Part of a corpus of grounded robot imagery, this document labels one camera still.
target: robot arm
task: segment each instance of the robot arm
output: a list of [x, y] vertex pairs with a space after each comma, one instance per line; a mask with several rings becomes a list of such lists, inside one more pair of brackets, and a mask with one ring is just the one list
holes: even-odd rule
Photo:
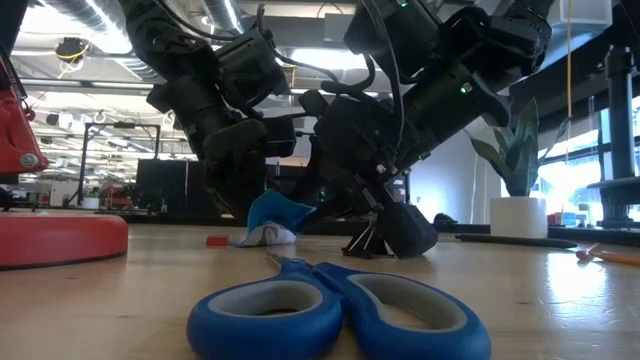
[[[136, 54], [167, 80], [148, 101], [175, 112], [207, 164], [211, 191], [246, 218], [265, 189], [265, 158], [289, 156], [295, 146], [296, 114], [267, 119], [253, 110], [268, 94], [288, 91], [271, 33], [261, 26], [263, 9], [256, 26], [214, 52], [157, 0], [119, 2]], [[510, 106], [497, 91], [544, 60], [552, 3], [515, 0], [499, 16], [466, 7], [442, 23], [421, 0], [363, 0], [346, 46], [364, 54], [370, 70], [375, 60], [392, 84], [413, 87], [400, 95], [395, 86], [393, 102], [378, 101], [362, 92], [375, 76], [370, 71], [358, 85], [324, 82], [322, 89], [336, 94], [330, 104], [317, 91], [305, 93], [301, 106], [318, 118], [312, 155], [286, 195], [316, 205], [317, 216], [375, 212], [389, 244], [404, 243], [396, 253], [426, 250], [435, 242], [431, 226], [415, 207], [395, 203], [385, 185], [478, 116], [508, 125]], [[317, 203], [321, 189], [329, 199]]]

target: ceiling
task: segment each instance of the ceiling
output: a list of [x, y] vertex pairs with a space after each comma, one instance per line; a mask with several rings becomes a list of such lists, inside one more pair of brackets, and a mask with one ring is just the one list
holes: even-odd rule
[[[204, 20], [206, 16], [201, 0], [167, 1], [191, 24], [204, 31], [210, 30], [206, 25], [208, 22]], [[438, 16], [442, 20], [460, 9], [460, 4], [473, 3], [472, 0], [433, 1], [440, 4]], [[355, 83], [366, 77], [362, 59], [348, 53], [342, 44], [342, 34], [355, 11], [355, 0], [338, 0], [331, 4], [315, 0], [260, 2], [266, 3], [265, 27], [273, 31], [279, 51], [294, 59], [315, 61], [314, 65], [333, 68], [345, 83]], [[500, 0], [475, 2], [492, 13]], [[255, 14], [258, 3], [238, 0], [245, 18], [243, 21], [252, 21], [251, 14]], [[42, 176], [55, 174], [77, 178], [83, 124], [93, 121], [103, 121], [103, 125], [116, 121], [159, 125], [159, 158], [195, 159], [184, 134], [173, 129], [172, 116], [161, 114], [146, 103], [145, 97], [152, 84], [145, 83], [121, 65], [122, 59], [131, 60], [130, 55], [126, 55], [129, 51], [126, 44], [121, 46], [119, 59], [114, 60], [95, 46], [100, 39], [93, 35], [95, 33], [92, 34], [83, 25], [49, 7], [30, 7], [23, 21], [12, 62], [29, 93], [27, 102], [37, 113], [32, 123], [34, 134], [41, 140], [41, 149], [52, 164], [51, 169]], [[55, 56], [53, 50], [56, 44], [65, 37], [78, 37], [94, 43], [82, 67], [67, 68]], [[110, 45], [111, 52], [120, 50], [118, 46], [121, 43]], [[292, 95], [271, 96], [259, 104], [258, 108], [267, 116], [295, 112], [292, 107], [297, 106], [296, 95], [304, 89], [318, 88], [319, 82], [325, 79], [306, 69], [288, 67], [285, 72], [293, 89]], [[372, 96], [389, 92], [387, 78], [381, 72], [377, 75], [376, 82], [369, 89]], [[58, 125], [47, 124], [47, 116], [52, 114], [60, 114]], [[312, 131], [313, 120], [305, 119], [298, 122], [298, 126], [305, 131]], [[153, 157], [154, 128], [114, 129], [107, 126], [99, 133], [92, 130], [91, 134], [94, 138], [89, 142], [87, 153], [87, 174], [91, 179], [110, 177], [118, 181], [132, 181], [135, 179], [137, 159]], [[308, 156], [308, 140], [302, 138], [293, 157], [273, 161], [304, 165]]]

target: blue cloth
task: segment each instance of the blue cloth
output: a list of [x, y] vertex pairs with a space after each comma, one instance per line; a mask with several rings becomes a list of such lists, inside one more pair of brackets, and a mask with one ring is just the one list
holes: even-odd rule
[[267, 190], [251, 204], [247, 228], [249, 233], [257, 227], [276, 223], [297, 233], [303, 221], [316, 208], [287, 199], [284, 195]]

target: scissors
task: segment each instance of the scissors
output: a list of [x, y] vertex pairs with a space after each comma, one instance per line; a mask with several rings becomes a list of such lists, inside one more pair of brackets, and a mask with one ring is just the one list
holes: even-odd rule
[[[275, 277], [218, 291], [189, 315], [187, 338], [204, 360], [307, 360], [328, 352], [352, 318], [366, 359], [488, 360], [491, 340], [469, 307], [401, 276], [270, 255]], [[383, 304], [430, 325], [393, 324]]]

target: red object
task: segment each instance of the red object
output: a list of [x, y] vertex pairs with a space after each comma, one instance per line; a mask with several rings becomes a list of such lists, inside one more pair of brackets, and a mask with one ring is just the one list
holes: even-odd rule
[[229, 237], [226, 235], [207, 236], [207, 246], [227, 246], [227, 245], [229, 245]]
[[128, 248], [119, 216], [0, 214], [0, 269], [100, 260]]
[[[0, 71], [9, 73], [0, 59]], [[49, 165], [40, 152], [29, 121], [35, 118], [11, 87], [0, 87], [0, 174], [21, 174], [42, 171]]]

